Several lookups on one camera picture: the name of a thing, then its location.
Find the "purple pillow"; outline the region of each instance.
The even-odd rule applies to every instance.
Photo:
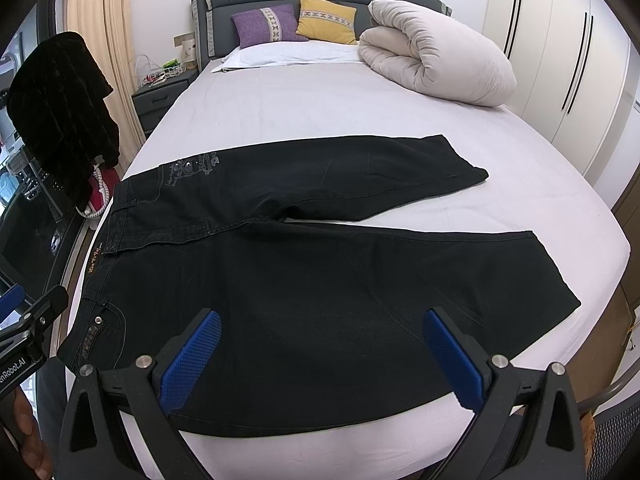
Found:
[[[296,34],[298,20],[293,5],[279,5],[232,14],[240,36],[240,48],[271,41],[308,41]]]

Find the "black jacket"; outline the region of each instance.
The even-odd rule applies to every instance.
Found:
[[[22,64],[8,95],[7,113],[42,168],[83,208],[92,188],[93,160],[118,163],[118,125],[104,98],[107,83],[84,40],[63,32],[43,41]]]

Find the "human hand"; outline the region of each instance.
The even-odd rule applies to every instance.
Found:
[[[40,480],[50,480],[53,476],[51,455],[40,437],[40,428],[33,416],[31,403],[20,386],[15,389],[14,416],[15,423],[24,433],[24,441],[20,448],[24,463],[35,471]]]

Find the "belt loop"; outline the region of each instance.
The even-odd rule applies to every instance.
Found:
[[[83,291],[82,292],[82,297],[83,298],[87,298],[88,300],[91,300],[95,304],[98,304],[100,306],[105,306],[107,303],[109,303],[109,300],[107,298],[105,298],[104,296],[102,296],[100,294],[96,294],[92,290]]]

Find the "white pillow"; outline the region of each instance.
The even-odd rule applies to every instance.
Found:
[[[246,48],[236,48],[226,57],[224,63],[219,64],[212,72],[261,66],[362,62],[357,45],[318,40],[274,41]]]

